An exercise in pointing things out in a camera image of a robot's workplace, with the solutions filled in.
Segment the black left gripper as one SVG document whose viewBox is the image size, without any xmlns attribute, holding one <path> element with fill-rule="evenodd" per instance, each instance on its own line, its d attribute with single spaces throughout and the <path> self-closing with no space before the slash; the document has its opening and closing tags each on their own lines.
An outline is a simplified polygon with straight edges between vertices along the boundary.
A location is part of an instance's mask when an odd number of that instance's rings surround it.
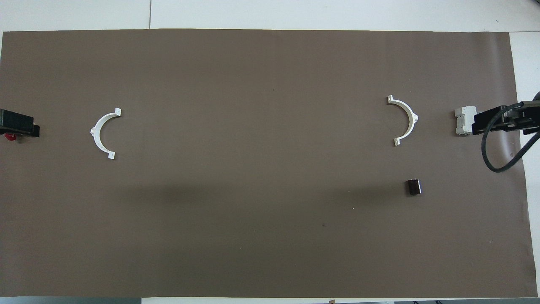
<svg viewBox="0 0 540 304">
<path fill-rule="evenodd" d="M 34 124 L 34 118 L 17 112 L 0 109 L 0 128 L 2 130 L 31 130 L 29 137 L 40 136 L 40 126 Z"/>
</svg>

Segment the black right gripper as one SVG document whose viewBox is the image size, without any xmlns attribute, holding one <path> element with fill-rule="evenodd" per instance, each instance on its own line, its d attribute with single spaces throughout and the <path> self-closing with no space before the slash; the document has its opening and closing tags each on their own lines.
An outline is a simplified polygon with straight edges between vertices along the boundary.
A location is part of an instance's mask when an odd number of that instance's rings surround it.
<svg viewBox="0 0 540 304">
<path fill-rule="evenodd" d="M 493 128 L 522 128 L 523 135 L 540 131 L 540 102 L 522 101 L 509 106 L 497 106 L 474 115 L 471 133 L 484 133 L 489 122 L 494 119 Z"/>
</svg>

